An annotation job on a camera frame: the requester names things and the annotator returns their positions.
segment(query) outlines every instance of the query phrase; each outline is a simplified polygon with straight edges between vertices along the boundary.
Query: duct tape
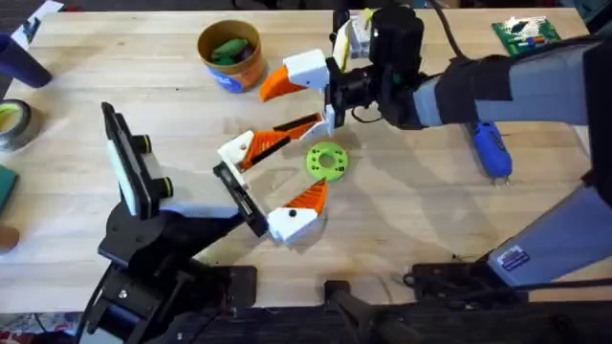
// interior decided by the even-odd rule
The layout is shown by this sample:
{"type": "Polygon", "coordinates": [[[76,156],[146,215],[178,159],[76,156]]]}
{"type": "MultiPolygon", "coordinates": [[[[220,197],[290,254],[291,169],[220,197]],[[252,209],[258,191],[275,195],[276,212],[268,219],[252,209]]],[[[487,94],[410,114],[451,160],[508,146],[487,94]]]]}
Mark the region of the duct tape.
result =
{"type": "Polygon", "coordinates": [[[26,102],[0,100],[0,150],[14,151],[26,145],[40,131],[42,118],[26,102]]]}

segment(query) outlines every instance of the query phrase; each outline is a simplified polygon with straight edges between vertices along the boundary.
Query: green 3d printed gear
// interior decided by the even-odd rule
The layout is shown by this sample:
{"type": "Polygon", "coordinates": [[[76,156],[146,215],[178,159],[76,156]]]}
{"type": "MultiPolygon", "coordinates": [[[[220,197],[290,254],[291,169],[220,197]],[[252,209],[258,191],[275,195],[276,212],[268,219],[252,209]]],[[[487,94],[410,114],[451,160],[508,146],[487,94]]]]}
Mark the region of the green 3d printed gear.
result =
{"type": "Polygon", "coordinates": [[[348,155],[333,142],[319,142],[306,155],[306,169],[317,180],[325,178],[328,182],[335,181],[344,175],[347,167],[348,155]],[[327,159],[330,164],[323,166],[321,159],[327,159]]]}

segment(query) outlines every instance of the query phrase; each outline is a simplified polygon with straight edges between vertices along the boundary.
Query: wooden table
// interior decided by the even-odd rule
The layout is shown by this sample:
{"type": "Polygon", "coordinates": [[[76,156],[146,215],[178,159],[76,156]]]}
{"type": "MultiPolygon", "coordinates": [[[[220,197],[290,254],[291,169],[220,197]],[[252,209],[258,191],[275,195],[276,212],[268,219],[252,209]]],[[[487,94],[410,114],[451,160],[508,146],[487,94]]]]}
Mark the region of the wooden table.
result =
{"type": "MultiPolygon", "coordinates": [[[[461,48],[473,57],[504,53],[491,23],[512,15],[546,15],[563,37],[585,33],[574,10],[447,14],[461,48]]],[[[451,57],[442,26],[433,11],[418,15],[426,25],[423,69],[442,71],[451,57]]],[[[108,264],[97,246],[119,191],[106,157],[101,101],[124,113],[133,133],[151,136],[163,165],[187,174],[210,173],[219,161],[217,147],[244,130],[267,129],[320,108],[322,97],[314,91],[262,104],[257,89],[242,95],[220,89],[200,61],[196,39],[205,26],[224,18],[257,27],[270,69],[290,54],[329,51],[329,11],[45,17],[31,52],[55,80],[41,90],[13,82],[7,95],[39,108],[46,125],[27,148],[1,157],[21,176],[1,221],[18,227],[22,241],[0,257],[0,312],[82,310],[108,264]]],[[[282,247],[243,226],[199,257],[257,266],[259,306],[318,304],[319,288],[330,278],[348,279],[366,301],[410,301],[411,291],[398,283],[407,267],[446,262],[453,253],[481,256],[567,195],[589,168],[565,124],[499,127],[514,158],[510,187],[491,186],[458,126],[402,132],[349,117],[334,140],[348,150],[350,168],[330,185],[326,220],[318,231],[282,247]]],[[[311,183],[303,168],[306,149],[296,143],[256,166],[247,176],[255,194],[274,206],[311,183]]],[[[570,278],[602,275],[612,275],[612,261],[570,278]]],[[[609,294],[573,291],[563,297],[609,294]]]]}

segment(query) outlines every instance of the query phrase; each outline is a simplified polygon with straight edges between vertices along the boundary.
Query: orange plastic part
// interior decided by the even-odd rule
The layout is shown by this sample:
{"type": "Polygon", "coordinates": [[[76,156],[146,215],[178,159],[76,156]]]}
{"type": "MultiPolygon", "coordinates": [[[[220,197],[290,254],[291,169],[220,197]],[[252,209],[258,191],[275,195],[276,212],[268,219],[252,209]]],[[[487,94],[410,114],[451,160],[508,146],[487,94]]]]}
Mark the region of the orange plastic part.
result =
{"type": "Polygon", "coordinates": [[[289,81],[289,72],[285,65],[280,66],[277,70],[272,72],[270,76],[264,81],[259,89],[259,97],[261,101],[270,100],[274,97],[289,94],[305,89],[306,87],[295,85],[289,81]]]}
{"type": "Polygon", "coordinates": [[[252,138],[249,150],[245,158],[238,163],[238,166],[246,171],[254,165],[253,158],[264,153],[266,150],[272,148],[275,144],[286,139],[288,137],[285,132],[275,131],[264,131],[255,132],[252,138]]]}
{"type": "Polygon", "coordinates": [[[325,195],[327,194],[327,182],[322,179],[314,183],[306,191],[292,199],[285,207],[314,209],[317,214],[323,211],[325,205],[325,195]]]}
{"type": "Polygon", "coordinates": [[[299,125],[295,128],[291,128],[289,130],[283,131],[283,133],[286,133],[287,135],[289,135],[289,138],[291,140],[299,140],[299,138],[301,138],[302,135],[304,135],[304,133],[306,133],[308,130],[310,130],[310,128],[312,128],[315,124],[321,121],[321,115],[319,113],[314,113],[313,115],[317,116],[317,119],[304,123],[302,125],[299,125]]]}

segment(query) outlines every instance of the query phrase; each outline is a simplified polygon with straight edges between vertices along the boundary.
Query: green circuit board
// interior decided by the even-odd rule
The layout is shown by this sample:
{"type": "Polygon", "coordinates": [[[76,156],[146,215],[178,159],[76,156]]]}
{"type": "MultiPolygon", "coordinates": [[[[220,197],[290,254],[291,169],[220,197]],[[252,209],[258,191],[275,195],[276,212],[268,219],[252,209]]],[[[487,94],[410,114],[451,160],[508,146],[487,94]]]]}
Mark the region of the green circuit board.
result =
{"type": "Polygon", "coordinates": [[[544,16],[511,18],[503,23],[492,23],[492,27],[510,55],[528,52],[542,44],[561,40],[553,24],[544,16]],[[537,44],[527,43],[527,39],[538,37],[537,44]]]}

